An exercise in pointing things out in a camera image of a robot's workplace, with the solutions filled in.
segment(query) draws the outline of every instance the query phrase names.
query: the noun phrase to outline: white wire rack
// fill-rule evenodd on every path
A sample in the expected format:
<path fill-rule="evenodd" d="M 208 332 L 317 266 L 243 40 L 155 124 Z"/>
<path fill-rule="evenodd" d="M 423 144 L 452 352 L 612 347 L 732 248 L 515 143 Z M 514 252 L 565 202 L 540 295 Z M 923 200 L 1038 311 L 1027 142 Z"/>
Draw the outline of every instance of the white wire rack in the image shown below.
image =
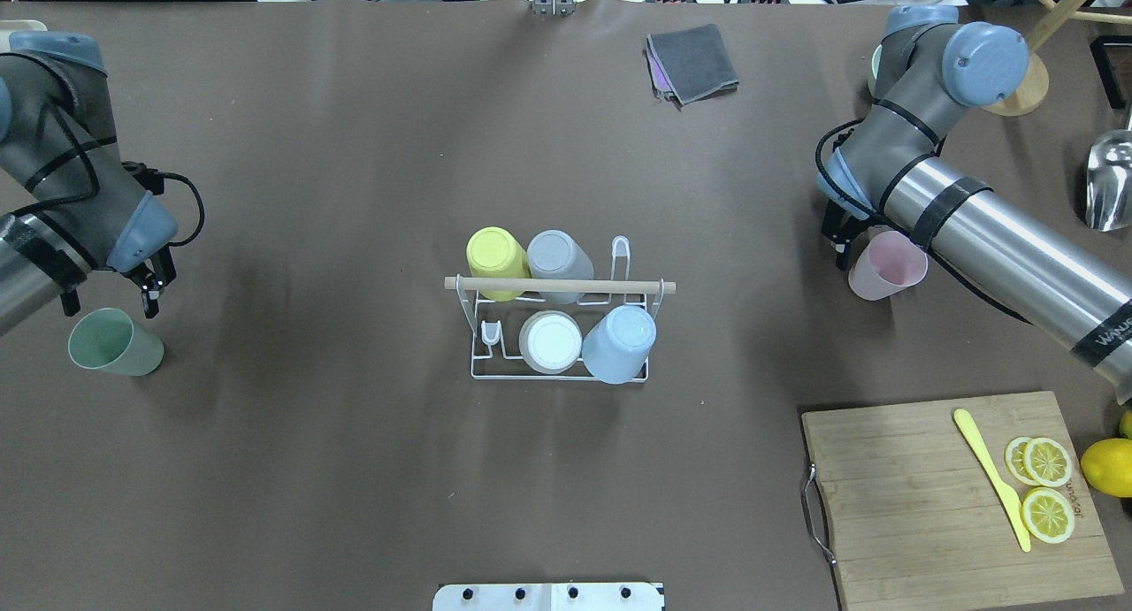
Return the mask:
<path fill-rule="evenodd" d="M 526 318 L 547 306 L 569 313 L 583 334 L 589 333 L 615 304 L 638 306 L 657 317 L 664 295 L 676 293 L 676 282 L 632 282 L 629 265 L 632 256 L 626 236 L 615 236 L 609 279 L 501 279 L 501 277 L 445 277 L 444 287 L 455 290 L 460 308 L 472 329 L 469 370 L 472 378 L 525 378 L 530 381 L 597 381 L 585 369 L 582 358 L 574 365 L 558 375 L 538 375 L 531 370 L 518 354 L 517 346 L 507 350 L 507 342 L 517 342 L 518 328 Z M 488 300 L 480 293 L 484 290 L 524 290 L 522 296 L 513 301 Z M 575 304 L 552 304 L 540 295 L 530 293 L 582 293 Z M 631 382 L 645 382 L 649 378 L 649 360 Z"/>

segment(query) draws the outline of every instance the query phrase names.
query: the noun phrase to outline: pink cup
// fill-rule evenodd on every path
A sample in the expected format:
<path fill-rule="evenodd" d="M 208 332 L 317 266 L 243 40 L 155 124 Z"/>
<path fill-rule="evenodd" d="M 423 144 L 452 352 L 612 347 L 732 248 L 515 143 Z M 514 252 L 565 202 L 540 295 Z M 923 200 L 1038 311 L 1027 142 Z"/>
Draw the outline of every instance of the pink cup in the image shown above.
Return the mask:
<path fill-rule="evenodd" d="M 917 285 L 927 275 L 927 256 L 901 232 L 878 233 L 849 269 L 849 289 L 861 300 L 883 300 Z"/>

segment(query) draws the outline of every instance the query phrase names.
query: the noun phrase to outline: metal spoon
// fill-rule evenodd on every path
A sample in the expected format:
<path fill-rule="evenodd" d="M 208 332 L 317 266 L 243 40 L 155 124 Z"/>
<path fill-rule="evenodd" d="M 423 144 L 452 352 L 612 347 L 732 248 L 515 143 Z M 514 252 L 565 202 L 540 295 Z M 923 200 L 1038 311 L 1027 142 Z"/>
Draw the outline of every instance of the metal spoon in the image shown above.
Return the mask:
<path fill-rule="evenodd" d="M 1086 171 L 1084 223 L 1097 231 L 1132 224 L 1132 107 L 1123 130 L 1100 135 L 1089 150 Z"/>

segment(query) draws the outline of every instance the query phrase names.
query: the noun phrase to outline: knife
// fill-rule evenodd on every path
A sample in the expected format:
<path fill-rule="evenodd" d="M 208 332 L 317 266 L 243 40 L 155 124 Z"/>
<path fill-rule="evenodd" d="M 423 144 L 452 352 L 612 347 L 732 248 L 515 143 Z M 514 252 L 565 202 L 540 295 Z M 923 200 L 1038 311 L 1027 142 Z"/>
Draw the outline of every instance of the knife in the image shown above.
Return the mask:
<path fill-rule="evenodd" d="M 987 479 L 990 479 L 990 484 L 994 485 L 994 491 L 998 494 L 1003 509 L 1006 510 L 1006 517 L 1010 518 L 1010 525 L 1014 527 L 1014 536 L 1018 537 L 1019 545 L 1022 547 L 1022 551 L 1030 551 L 1030 531 L 1027 531 L 1026 525 L 1022 524 L 1022 501 L 1018 498 L 1014 488 L 1007 485 L 998 475 L 994 462 L 990 461 L 990 453 L 987 451 L 987 445 L 983 441 L 983 434 L 979 433 L 978 425 L 975 425 L 975 419 L 971 418 L 971 413 L 963 408 L 957 410 L 951 416 L 955 420 L 955 425 L 959 427 L 967 445 L 975 453 L 975 457 L 979 459 L 979 465 L 986 472 Z"/>

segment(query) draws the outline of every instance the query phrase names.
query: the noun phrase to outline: brown tabletop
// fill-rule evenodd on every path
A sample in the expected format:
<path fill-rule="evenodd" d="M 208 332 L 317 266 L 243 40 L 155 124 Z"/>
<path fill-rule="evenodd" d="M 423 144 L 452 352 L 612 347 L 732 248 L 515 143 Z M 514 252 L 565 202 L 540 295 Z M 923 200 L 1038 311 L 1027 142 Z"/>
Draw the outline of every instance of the brown tabletop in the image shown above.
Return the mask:
<path fill-rule="evenodd" d="M 876 303 L 834 269 L 814 144 L 866 111 L 886 11 L 3 3 L 101 42 L 123 158 L 191 177 L 208 224 L 148 324 L 154 375 L 74 367 L 57 306 L 0 341 L 0 608 L 408 610 L 440 583 L 646 579 L 670 609 L 832 610 L 799 413 L 1047 389 L 1078 450 L 1109 434 L 1107 381 L 942 269 Z M 677 111 L 644 38 L 704 23 L 741 86 Z M 1129 233 L 1074 215 L 1122 120 L 1088 52 L 1108 29 L 1065 26 L 1044 106 L 971 112 L 944 158 L 1132 275 Z M 0 209 L 27 201 L 3 177 Z M 598 273 L 624 233 L 634 276 L 678 282 L 651 379 L 472 380 L 441 281 L 489 224 L 563 229 Z M 121 277 L 79 293 L 140 317 Z M 1132 585 L 1132 519 L 1096 505 Z"/>

